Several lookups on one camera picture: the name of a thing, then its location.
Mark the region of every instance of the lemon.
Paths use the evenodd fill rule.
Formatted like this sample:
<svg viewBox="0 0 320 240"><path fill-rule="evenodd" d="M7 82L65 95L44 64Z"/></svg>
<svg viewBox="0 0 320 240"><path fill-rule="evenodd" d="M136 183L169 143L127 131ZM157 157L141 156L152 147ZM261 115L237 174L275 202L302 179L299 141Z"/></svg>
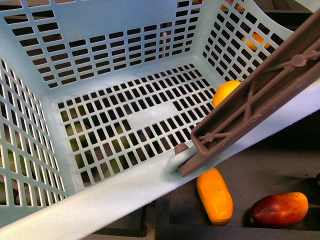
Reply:
<svg viewBox="0 0 320 240"><path fill-rule="evenodd" d="M240 81L231 80L219 86L213 96L213 107L216 108L240 83Z"/></svg>
<svg viewBox="0 0 320 240"><path fill-rule="evenodd" d="M259 44L262 44L262 42L264 41L264 39L257 33L253 33L252 38L254 40L256 40ZM244 42L246 40L246 37L244 36L241 40L242 40L242 42ZM257 49L258 49L258 47L250 40L246 43L246 45L248 46L248 48L250 48L254 52L257 51ZM264 45L264 48L267 49L269 47L270 47L270 44L267 42Z"/></svg>

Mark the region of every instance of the orange squash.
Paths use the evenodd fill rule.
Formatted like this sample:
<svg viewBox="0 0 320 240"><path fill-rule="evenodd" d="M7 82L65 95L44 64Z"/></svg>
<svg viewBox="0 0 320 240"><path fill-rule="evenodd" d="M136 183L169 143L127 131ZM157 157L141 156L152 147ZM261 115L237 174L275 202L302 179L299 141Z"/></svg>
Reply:
<svg viewBox="0 0 320 240"><path fill-rule="evenodd" d="M234 212L234 202L220 172L212 168L198 176L196 188L211 223L227 224Z"/></svg>

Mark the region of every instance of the green fruit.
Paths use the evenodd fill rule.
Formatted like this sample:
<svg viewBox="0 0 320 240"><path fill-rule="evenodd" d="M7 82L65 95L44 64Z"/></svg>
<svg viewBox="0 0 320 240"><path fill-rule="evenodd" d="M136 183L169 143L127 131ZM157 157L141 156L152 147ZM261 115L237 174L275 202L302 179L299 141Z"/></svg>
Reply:
<svg viewBox="0 0 320 240"><path fill-rule="evenodd" d="M79 150L79 146L78 146L77 142L75 142L75 140L71 141L70 144L71 144L71 148L72 148L73 152L76 152Z"/></svg>
<svg viewBox="0 0 320 240"><path fill-rule="evenodd" d="M0 205L6 205L6 187L4 182L0 182Z"/></svg>
<svg viewBox="0 0 320 240"><path fill-rule="evenodd" d="M84 131L80 123L76 123L76 124L74 125L74 127L75 127L75 130L76 130L77 133L81 133L81 132ZM84 127L85 127L85 130L86 130L86 129L89 129L89 126L88 126L88 125L84 125ZM66 134L67 134L68 136L72 136L72 135L75 134L75 133L74 133L74 129L72 128L71 125L66 128ZM87 144L88 144L88 143L87 143L87 139L86 139L85 137L80 137L79 139L80 139L80 142L81 142L82 145L87 145Z"/></svg>
<svg viewBox="0 0 320 240"><path fill-rule="evenodd" d="M33 164L30 164L30 168L31 168L31 172L33 173L33 175L37 176L36 174L36 170ZM42 172L41 166L38 166L38 170L39 170L39 174L40 174L40 178L42 180L42 182L44 182L44 174Z"/></svg>
<svg viewBox="0 0 320 240"><path fill-rule="evenodd" d="M15 165L15 157L12 152L8 153L8 158L9 158L9 167L12 172L16 172L16 165ZM20 165L21 165L21 170L22 174L24 176L27 176L27 169L25 165L24 158L21 156L20 157ZM0 167L3 168L3 163L2 163L2 157L0 156Z"/></svg>
<svg viewBox="0 0 320 240"><path fill-rule="evenodd" d="M120 160L120 163L121 163L123 169L129 168L129 165L128 165L128 162L127 162L125 156L120 156L119 160Z"/></svg>
<svg viewBox="0 0 320 240"><path fill-rule="evenodd" d="M127 125L125 125L124 128L125 128L125 129L130 129L129 126L127 126ZM116 132L117 132L118 134L123 134L123 133L124 133L124 131L123 131L123 129L121 128L120 125L117 126L117 127L115 128L115 130L116 130ZM130 148L130 144L129 144L129 142L128 142L128 140L127 140L126 137L120 137L120 141L122 142L122 145L123 145L124 149ZM120 147L119 140L114 140L114 141L112 142L112 144L113 144L114 149L115 149L115 151L116 151L117 153L121 152L122 149L121 149L121 147Z"/></svg>
<svg viewBox="0 0 320 240"><path fill-rule="evenodd" d="M29 187L26 187L24 189L24 193L25 193L26 204L28 206L31 206L32 205L32 200L31 200L31 194L30 194ZM35 199L36 199L37 205L41 206L41 198L40 198L40 195L39 195L39 191L35 191ZM15 204L16 205L20 205L20 197L19 197L19 195L16 196L16 198L15 198Z"/></svg>
<svg viewBox="0 0 320 240"><path fill-rule="evenodd" d="M76 165L78 166L79 169L82 169L85 167L85 163L84 163L81 155L76 155L75 161L76 161Z"/></svg>

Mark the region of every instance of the rectangular hole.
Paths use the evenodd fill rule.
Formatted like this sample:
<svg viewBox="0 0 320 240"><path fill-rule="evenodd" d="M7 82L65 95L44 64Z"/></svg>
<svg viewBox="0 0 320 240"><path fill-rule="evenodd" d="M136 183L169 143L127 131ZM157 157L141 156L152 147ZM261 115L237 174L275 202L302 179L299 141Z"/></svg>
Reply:
<svg viewBox="0 0 320 240"><path fill-rule="evenodd" d="M250 12L245 15L245 18L248 19L252 24L257 22L256 17L254 17Z"/></svg>
<svg viewBox="0 0 320 240"><path fill-rule="evenodd" d="M150 47L154 47L157 43L155 41L153 42L148 42L144 44L145 48L150 48Z"/></svg>
<svg viewBox="0 0 320 240"><path fill-rule="evenodd" d="M129 52L140 50L140 49L141 49L141 45L132 46L132 47L129 47Z"/></svg>
<svg viewBox="0 0 320 240"><path fill-rule="evenodd" d="M94 60L99 60L99 59L105 59L107 57L108 57L108 53L102 53L102 54L95 55L93 58Z"/></svg>
<svg viewBox="0 0 320 240"><path fill-rule="evenodd" d="M128 39L128 43L129 43L129 44L138 43L138 42L140 42L140 41L141 41L141 37L139 37L139 36Z"/></svg>
<svg viewBox="0 0 320 240"><path fill-rule="evenodd" d="M102 36L95 36L95 37L91 37L90 39L90 43L97 43L97 42L101 42L101 41L104 41L106 40L106 37L104 35Z"/></svg>
<svg viewBox="0 0 320 240"><path fill-rule="evenodd" d="M54 46L48 46L46 48L48 50L49 53L55 52L55 51L61 51L66 49L64 44L58 44L58 45L54 45Z"/></svg>
<svg viewBox="0 0 320 240"><path fill-rule="evenodd" d="M61 83L62 83L62 85L65 85L65 84L74 83L76 81L77 81L77 79L75 77L72 77L72 78L69 78L69 79L66 79L66 80L62 80Z"/></svg>
<svg viewBox="0 0 320 240"><path fill-rule="evenodd" d="M70 62L64 62L64 63L61 63L61 64L54 65L54 68L56 70L60 70L60 69L68 68L68 67L71 67L71 63Z"/></svg>
<svg viewBox="0 0 320 240"><path fill-rule="evenodd" d="M230 19L233 20L236 24L239 22L239 18L234 14L234 13L231 13L230 14Z"/></svg>
<svg viewBox="0 0 320 240"><path fill-rule="evenodd" d="M157 37L156 33L145 35L144 40L150 40L150 39L155 39Z"/></svg>
<svg viewBox="0 0 320 240"><path fill-rule="evenodd" d="M76 65L80 65L80 64L84 64L84 63L88 63L90 62L90 58L89 57L85 57L85 58L81 58L78 60L74 61Z"/></svg>
<svg viewBox="0 0 320 240"><path fill-rule="evenodd" d="M22 47L29 47L33 45L39 44L38 39L32 38L32 39L27 39L27 40L21 40L20 44Z"/></svg>
<svg viewBox="0 0 320 240"><path fill-rule="evenodd" d="M130 30L127 31L128 35L139 34L139 33L141 33L141 29L140 28L130 29Z"/></svg>
<svg viewBox="0 0 320 240"><path fill-rule="evenodd" d="M121 64L121 65L118 65L118 66L114 66L114 70L120 70L120 69L124 69L127 67L127 64Z"/></svg>
<svg viewBox="0 0 320 240"><path fill-rule="evenodd" d="M74 74L74 73L75 73L75 72L74 72L73 70L63 71L63 72L58 73L58 76L59 76L60 78L62 78L62 77L65 77L65 76L72 75L72 74Z"/></svg>
<svg viewBox="0 0 320 240"><path fill-rule="evenodd" d="M186 24L186 23L187 23L186 19L175 21L175 25L176 26L183 25L183 24Z"/></svg>
<svg viewBox="0 0 320 240"><path fill-rule="evenodd" d="M91 70L93 67L91 65L88 66L83 66L83 67L79 67L77 70L79 73L84 72L84 71L88 71Z"/></svg>
<svg viewBox="0 0 320 240"><path fill-rule="evenodd" d="M87 73L87 74L84 74L84 75L81 75L80 76L80 79L83 80L83 79L88 79L88 78L91 78L91 77L94 77L95 74L93 72L90 72L90 73Z"/></svg>
<svg viewBox="0 0 320 240"><path fill-rule="evenodd" d="M125 52L126 52L125 49L119 49L119 50L113 51L112 52L112 56L116 56L116 55L119 55L119 54L124 54Z"/></svg>
<svg viewBox="0 0 320 240"><path fill-rule="evenodd" d="M72 55L76 57L76 56L84 55L87 53L88 53L88 49L81 49L81 50L73 51Z"/></svg>
<svg viewBox="0 0 320 240"><path fill-rule="evenodd" d="M113 62L114 64L116 64L116 63L123 62L123 61L125 61L125 60L126 60L126 57L125 57L125 56L122 56L122 57L118 57L118 58L113 59L112 62Z"/></svg>
<svg viewBox="0 0 320 240"><path fill-rule="evenodd" d="M144 31L149 32L157 29L157 25L145 26Z"/></svg>
<svg viewBox="0 0 320 240"><path fill-rule="evenodd" d="M260 29L261 32L263 32L265 35L268 35L270 33L270 30L262 23L258 24L258 29Z"/></svg>
<svg viewBox="0 0 320 240"><path fill-rule="evenodd" d="M70 48L76 48L76 47L83 46L83 45L86 45L86 40L84 40L84 39L69 42Z"/></svg>
<svg viewBox="0 0 320 240"><path fill-rule="evenodd" d="M41 24L41 25L38 25L37 27L38 27L39 32L46 32L46 31L56 30L56 29L59 28L58 24L56 22Z"/></svg>
<svg viewBox="0 0 320 240"><path fill-rule="evenodd" d="M50 19L55 17L52 10L33 12L32 16L34 20Z"/></svg>
<svg viewBox="0 0 320 240"><path fill-rule="evenodd" d="M186 15L188 15L188 10L177 11L175 14L176 17L186 16Z"/></svg>
<svg viewBox="0 0 320 240"><path fill-rule="evenodd" d="M63 53L63 54L52 56L51 60L53 62L55 62L55 61L59 61L59 60L67 59L67 58L69 58L68 54L67 53Z"/></svg>
<svg viewBox="0 0 320 240"><path fill-rule="evenodd" d="M110 39L121 38L123 36L124 36L124 32L123 31L119 31L119 32L115 32L115 33L109 34L109 38Z"/></svg>
<svg viewBox="0 0 320 240"><path fill-rule="evenodd" d="M110 43L111 48L115 48L115 47L119 47L119 46L123 46L123 45L125 45L125 41L123 41L123 40Z"/></svg>
<svg viewBox="0 0 320 240"><path fill-rule="evenodd" d="M40 48L39 49L30 50L30 51L26 51L26 54L28 54L29 57L41 55L43 53L44 52Z"/></svg>
<svg viewBox="0 0 320 240"><path fill-rule="evenodd" d="M60 33L57 33L57 34L52 34L52 35L48 35L48 36L43 36L42 39L45 43L49 43L49 42L62 40L62 36Z"/></svg>
<svg viewBox="0 0 320 240"><path fill-rule="evenodd" d="M22 36L27 34L33 34L34 30L32 29L32 27L27 26L27 27L12 29L12 32L15 36Z"/></svg>
<svg viewBox="0 0 320 240"><path fill-rule="evenodd" d="M102 61L102 62L96 63L95 66L96 66L97 68L101 68L101 67L107 66L107 65L109 65L109 64L110 64L109 61Z"/></svg>

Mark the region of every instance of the plastic basket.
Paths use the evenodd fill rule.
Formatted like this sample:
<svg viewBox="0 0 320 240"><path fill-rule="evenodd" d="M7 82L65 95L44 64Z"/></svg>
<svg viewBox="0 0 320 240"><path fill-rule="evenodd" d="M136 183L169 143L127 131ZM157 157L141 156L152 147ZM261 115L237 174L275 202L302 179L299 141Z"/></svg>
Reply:
<svg viewBox="0 0 320 240"><path fill-rule="evenodd" d="M217 87L290 30L252 0L5 0L0 26L1 239L82 238L320 109L316 82L215 163L168 174Z"/></svg>

